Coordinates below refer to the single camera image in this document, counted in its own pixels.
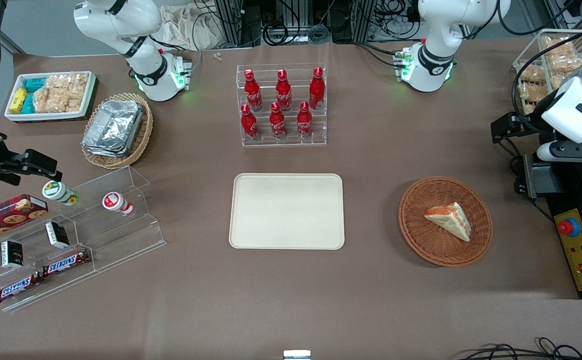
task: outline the round wicker basket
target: round wicker basket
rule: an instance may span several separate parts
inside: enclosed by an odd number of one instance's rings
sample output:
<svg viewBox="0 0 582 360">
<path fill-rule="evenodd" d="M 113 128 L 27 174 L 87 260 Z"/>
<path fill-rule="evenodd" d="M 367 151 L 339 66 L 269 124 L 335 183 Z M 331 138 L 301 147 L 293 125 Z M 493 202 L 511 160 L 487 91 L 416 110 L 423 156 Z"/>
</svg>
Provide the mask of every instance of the round wicker basket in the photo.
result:
<svg viewBox="0 0 582 360">
<path fill-rule="evenodd" d="M 151 131 L 153 130 L 153 114 L 151 114 L 151 109 L 149 109 L 149 104 L 147 104 L 146 100 L 134 93 L 120 93 L 109 97 L 108 100 L 137 101 L 142 105 L 144 110 L 142 113 L 142 118 L 140 119 L 140 126 L 138 126 L 137 132 L 135 133 L 135 139 L 133 140 L 133 145 L 131 146 L 131 152 L 126 157 L 121 158 L 95 155 L 94 153 L 86 151 L 84 146 L 82 147 L 82 153 L 84 153 L 84 156 L 91 164 L 95 166 L 101 166 L 106 169 L 115 170 L 124 166 L 129 166 L 140 158 L 146 149 L 147 144 L 149 144 L 149 137 L 151 137 Z M 86 129 L 84 130 L 85 134 L 89 130 L 90 125 L 93 123 L 93 118 L 95 117 L 97 110 L 100 109 L 102 104 L 104 104 L 104 101 L 97 105 L 97 109 L 95 109 L 89 117 L 89 122 L 87 123 Z"/>
<path fill-rule="evenodd" d="M 471 241 L 463 241 L 424 217 L 432 207 L 457 202 L 471 224 Z M 404 193 L 398 207 L 404 239 L 422 258 L 443 267 L 463 267 L 489 249 L 493 221 L 489 208 L 466 184 L 450 177 L 423 178 Z"/>
</svg>

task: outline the brown tablecloth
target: brown tablecloth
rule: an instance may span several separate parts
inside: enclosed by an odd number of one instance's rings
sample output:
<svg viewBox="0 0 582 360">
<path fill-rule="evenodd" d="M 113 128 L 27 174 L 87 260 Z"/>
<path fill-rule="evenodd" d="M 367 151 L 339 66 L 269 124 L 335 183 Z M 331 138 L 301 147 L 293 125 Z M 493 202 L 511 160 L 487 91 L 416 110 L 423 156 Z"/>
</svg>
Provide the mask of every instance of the brown tablecloth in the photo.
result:
<svg viewBox="0 0 582 360">
<path fill-rule="evenodd" d="M 511 109 L 510 65 L 528 41 L 467 41 L 434 93 L 396 82 L 353 45 L 222 50 L 221 62 L 205 53 L 190 91 L 150 102 L 155 128 L 135 164 L 152 182 L 149 210 L 169 244 L 18 312 L 0 310 L 0 360 L 279 359 L 285 349 L 450 360 L 484 344 L 535 349 L 540 336 L 582 350 L 582 300 L 555 226 L 513 193 L 508 155 L 490 141 L 489 124 Z M 15 61 L 16 74 L 93 71 L 96 103 L 138 92 L 119 55 Z M 328 145 L 242 148 L 236 66 L 317 61 L 329 66 Z M 80 152 L 84 125 L 1 119 L 0 130 L 11 150 L 57 159 L 74 186 L 106 172 Z M 534 150 L 531 138 L 519 143 Z M 339 174 L 343 248 L 232 248 L 233 179 L 257 172 Z M 467 183 L 492 212 L 493 243 L 476 264 L 433 266 L 402 239 L 400 196 L 433 175 Z M 0 201 L 43 183 L 0 184 Z"/>
</svg>

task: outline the clear acrylic bottle rack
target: clear acrylic bottle rack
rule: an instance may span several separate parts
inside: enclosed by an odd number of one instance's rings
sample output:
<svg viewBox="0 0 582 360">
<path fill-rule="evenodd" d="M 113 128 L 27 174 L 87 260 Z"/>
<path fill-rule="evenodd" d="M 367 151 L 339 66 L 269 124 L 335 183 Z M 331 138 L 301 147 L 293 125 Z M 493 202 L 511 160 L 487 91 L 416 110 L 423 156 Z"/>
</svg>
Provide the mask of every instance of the clear acrylic bottle rack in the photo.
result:
<svg viewBox="0 0 582 360">
<path fill-rule="evenodd" d="M 22 244 L 24 266 L 17 269 L 0 267 L 0 290 L 35 271 L 67 258 L 82 249 L 90 251 L 90 262 L 78 264 L 44 278 L 38 285 L 5 299 L 3 312 L 19 310 L 60 290 L 71 287 L 103 271 L 122 264 L 166 244 L 160 224 L 149 214 L 142 189 L 146 178 L 127 166 L 73 187 L 80 193 L 77 205 L 66 206 L 47 200 L 49 216 L 32 221 L 0 236 L 0 243 L 9 240 Z M 133 203 L 133 213 L 120 216 L 102 207 L 108 192 L 119 192 Z M 59 249 L 49 244 L 44 225 L 55 221 L 64 226 L 70 246 Z"/>
<path fill-rule="evenodd" d="M 310 110 L 313 115 L 313 136 L 309 139 L 300 139 L 297 132 L 297 114 L 300 111 L 300 103 L 309 100 L 309 83 L 313 79 L 313 69 L 316 66 L 324 69 L 324 75 L 322 76 L 326 85 L 324 104 L 319 109 Z M 263 107 L 258 112 L 253 111 L 253 115 L 257 119 L 257 128 L 260 132 L 260 139 L 258 141 L 248 141 L 241 127 L 241 123 L 238 121 L 242 146 L 245 148 L 257 146 L 318 146 L 327 143 L 327 95 L 329 93 L 329 83 L 325 63 L 238 65 L 236 74 L 238 120 L 241 119 L 240 106 L 247 104 L 247 98 L 244 92 L 244 85 L 246 84 L 244 71 L 247 69 L 253 70 L 255 80 L 257 80 L 260 86 Z M 271 103 L 277 100 L 275 85 L 277 85 L 277 71 L 280 69 L 286 70 L 289 84 L 291 84 L 293 100 L 291 110 L 284 112 L 286 138 L 281 141 L 273 137 L 271 123 L 268 120 L 271 114 Z"/>
</svg>

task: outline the red cookie box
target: red cookie box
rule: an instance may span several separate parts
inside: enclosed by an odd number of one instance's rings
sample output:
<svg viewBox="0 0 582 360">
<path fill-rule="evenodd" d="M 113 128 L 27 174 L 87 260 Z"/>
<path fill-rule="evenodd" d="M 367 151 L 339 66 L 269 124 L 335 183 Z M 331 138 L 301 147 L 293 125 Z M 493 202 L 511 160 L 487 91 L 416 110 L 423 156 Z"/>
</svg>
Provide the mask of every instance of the red cookie box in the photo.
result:
<svg viewBox="0 0 582 360">
<path fill-rule="evenodd" d="M 19 194 L 0 203 L 0 234 L 48 214 L 42 200 L 29 194 Z"/>
</svg>

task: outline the red coca-cola bottle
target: red coca-cola bottle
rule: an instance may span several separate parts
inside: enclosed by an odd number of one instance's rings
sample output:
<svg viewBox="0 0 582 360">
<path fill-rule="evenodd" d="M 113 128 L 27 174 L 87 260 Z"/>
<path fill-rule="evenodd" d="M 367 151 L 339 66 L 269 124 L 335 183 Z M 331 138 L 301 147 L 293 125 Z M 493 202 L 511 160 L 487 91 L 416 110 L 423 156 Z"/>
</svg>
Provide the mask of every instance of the red coca-cola bottle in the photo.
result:
<svg viewBox="0 0 582 360">
<path fill-rule="evenodd" d="M 309 84 L 309 106 L 311 109 L 322 109 L 324 106 L 324 93 L 326 85 L 324 84 L 324 69 L 317 66 L 313 69 L 313 79 Z"/>
<path fill-rule="evenodd" d="M 257 130 L 257 120 L 250 112 L 250 107 L 247 104 L 242 105 L 242 129 L 246 134 L 247 141 L 254 142 L 259 140 L 259 130 Z"/>
<path fill-rule="evenodd" d="M 280 104 L 273 101 L 271 104 L 271 116 L 268 118 L 271 121 L 271 130 L 273 137 L 277 140 L 283 140 L 286 137 L 286 126 L 284 126 L 284 114 L 281 112 Z"/>
<path fill-rule="evenodd" d="M 259 84 L 255 80 L 253 70 L 245 70 L 244 78 L 247 80 L 246 84 L 244 85 L 244 92 L 246 93 L 250 108 L 254 112 L 262 110 L 262 91 L 260 91 Z"/>
<path fill-rule="evenodd" d="M 277 71 L 275 92 L 277 93 L 277 102 L 280 103 L 280 110 L 283 112 L 291 110 L 291 84 L 286 79 L 286 70 L 284 69 Z"/>
<path fill-rule="evenodd" d="M 297 114 L 297 133 L 300 135 L 300 139 L 311 138 L 311 135 L 313 135 L 313 130 L 311 130 L 312 122 L 313 116 L 309 112 L 309 103 L 302 101 L 300 103 L 300 112 Z"/>
</svg>

